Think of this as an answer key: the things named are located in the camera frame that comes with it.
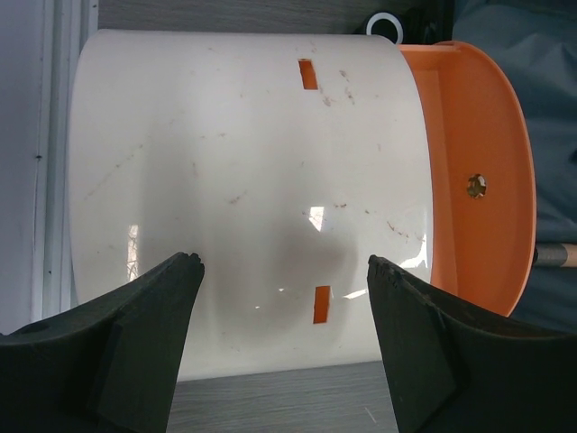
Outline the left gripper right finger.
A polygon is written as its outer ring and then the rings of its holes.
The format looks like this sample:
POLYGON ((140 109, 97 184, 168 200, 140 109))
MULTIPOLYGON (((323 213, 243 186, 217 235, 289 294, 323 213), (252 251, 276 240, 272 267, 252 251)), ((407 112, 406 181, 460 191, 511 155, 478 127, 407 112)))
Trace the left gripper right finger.
POLYGON ((575 431, 575 335, 480 308, 386 258, 368 265, 400 431, 575 431))

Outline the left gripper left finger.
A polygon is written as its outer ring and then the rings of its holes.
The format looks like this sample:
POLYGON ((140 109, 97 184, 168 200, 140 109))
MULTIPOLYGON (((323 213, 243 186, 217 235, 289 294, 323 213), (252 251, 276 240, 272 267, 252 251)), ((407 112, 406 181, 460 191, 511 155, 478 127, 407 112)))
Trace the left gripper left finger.
POLYGON ((163 432, 204 264, 134 281, 1 338, 4 432, 163 432))

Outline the brown cosmetic tube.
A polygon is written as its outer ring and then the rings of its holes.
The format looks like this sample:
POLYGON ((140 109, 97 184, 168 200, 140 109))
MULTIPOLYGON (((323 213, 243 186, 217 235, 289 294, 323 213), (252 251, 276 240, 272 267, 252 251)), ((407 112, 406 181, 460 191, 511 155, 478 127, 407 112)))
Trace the brown cosmetic tube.
POLYGON ((535 267, 576 268, 577 244, 538 243, 535 247, 535 267))

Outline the orange swing lid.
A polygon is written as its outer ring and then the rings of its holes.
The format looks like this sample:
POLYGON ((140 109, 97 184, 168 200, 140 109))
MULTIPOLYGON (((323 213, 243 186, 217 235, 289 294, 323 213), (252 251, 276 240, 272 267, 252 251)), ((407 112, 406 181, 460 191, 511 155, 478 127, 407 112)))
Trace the orange swing lid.
POLYGON ((536 241, 536 181, 525 117, 505 73, 459 41, 404 45, 431 166, 431 282, 509 316, 536 241))

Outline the white cylindrical bin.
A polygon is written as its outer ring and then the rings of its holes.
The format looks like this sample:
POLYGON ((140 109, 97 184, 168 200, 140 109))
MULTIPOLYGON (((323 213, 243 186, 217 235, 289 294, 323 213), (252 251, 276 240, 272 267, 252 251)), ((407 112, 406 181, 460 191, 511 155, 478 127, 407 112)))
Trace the white cylindrical bin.
POLYGON ((369 258, 431 276, 423 110, 382 37, 99 31, 68 183, 79 302, 205 265, 183 380, 377 361, 369 258))

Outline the black white astronaut suitcase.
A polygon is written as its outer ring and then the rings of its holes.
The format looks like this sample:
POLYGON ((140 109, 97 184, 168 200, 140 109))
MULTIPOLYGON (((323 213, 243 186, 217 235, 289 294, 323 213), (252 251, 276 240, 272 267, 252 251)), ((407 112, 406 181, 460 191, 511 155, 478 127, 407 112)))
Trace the black white astronaut suitcase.
MULTIPOLYGON (((466 41, 503 69, 523 108, 536 170, 536 243, 576 244, 576 3, 419 1, 376 10, 356 34, 397 43, 466 41)), ((535 267, 513 316, 576 330, 576 268, 535 267)))

